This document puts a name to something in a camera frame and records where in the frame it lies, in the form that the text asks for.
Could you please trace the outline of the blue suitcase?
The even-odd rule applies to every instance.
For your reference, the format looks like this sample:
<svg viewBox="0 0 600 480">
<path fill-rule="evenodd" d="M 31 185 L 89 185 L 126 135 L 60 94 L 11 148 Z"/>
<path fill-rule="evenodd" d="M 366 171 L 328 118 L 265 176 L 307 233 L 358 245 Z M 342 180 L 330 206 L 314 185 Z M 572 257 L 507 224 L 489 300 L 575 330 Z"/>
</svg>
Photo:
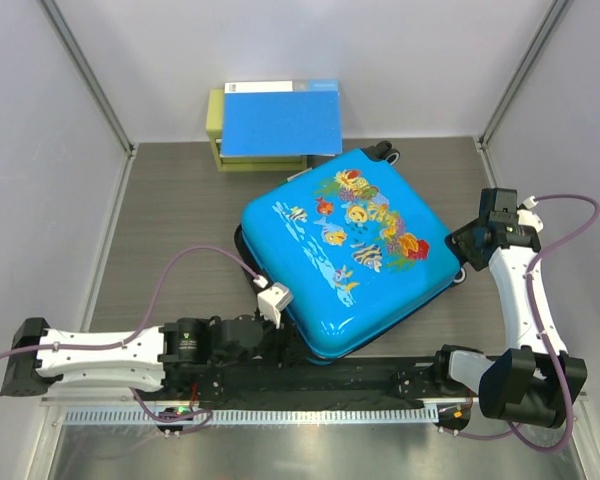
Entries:
<svg viewBox="0 0 600 480">
<path fill-rule="evenodd" d="M 243 210 L 236 248 L 290 290 L 283 316 L 316 363 L 366 346 L 466 278 L 399 158 L 387 140 L 356 148 Z"/>
</svg>

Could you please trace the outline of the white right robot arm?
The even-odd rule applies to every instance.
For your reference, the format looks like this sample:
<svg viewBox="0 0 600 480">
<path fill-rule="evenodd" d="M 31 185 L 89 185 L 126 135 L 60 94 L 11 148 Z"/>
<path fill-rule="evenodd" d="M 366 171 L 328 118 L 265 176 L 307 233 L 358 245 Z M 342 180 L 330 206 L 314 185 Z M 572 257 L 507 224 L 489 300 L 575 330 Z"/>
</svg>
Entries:
<svg viewBox="0 0 600 480">
<path fill-rule="evenodd" d="M 543 222 L 536 196 L 486 188 L 478 216 L 446 238 L 462 264 L 487 269 L 501 303 L 507 348 L 494 360 L 468 347 L 443 346 L 431 383 L 451 396 L 463 387 L 477 395 L 482 414 L 511 423 L 557 429 L 573 418 L 587 379 L 584 360 L 569 354 L 552 318 L 542 279 Z"/>
</svg>

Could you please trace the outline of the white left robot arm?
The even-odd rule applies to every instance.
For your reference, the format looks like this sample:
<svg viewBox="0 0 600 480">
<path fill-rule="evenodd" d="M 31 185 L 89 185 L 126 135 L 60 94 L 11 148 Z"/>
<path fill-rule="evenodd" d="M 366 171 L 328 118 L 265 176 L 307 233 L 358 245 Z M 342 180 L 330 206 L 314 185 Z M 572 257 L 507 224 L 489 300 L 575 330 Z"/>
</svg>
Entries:
<svg viewBox="0 0 600 480">
<path fill-rule="evenodd" d="M 215 369 L 283 368 L 302 361 L 308 351 L 290 322 L 275 326 L 259 315 L 181 318 L 140 333 L 67 332 L 43 318 L 29 318 L 12 348 L 0 389 L 4 396 L 42 396 L 61 386 L 126 388 L 173 400 L 184 398 Z"/>
</svg>

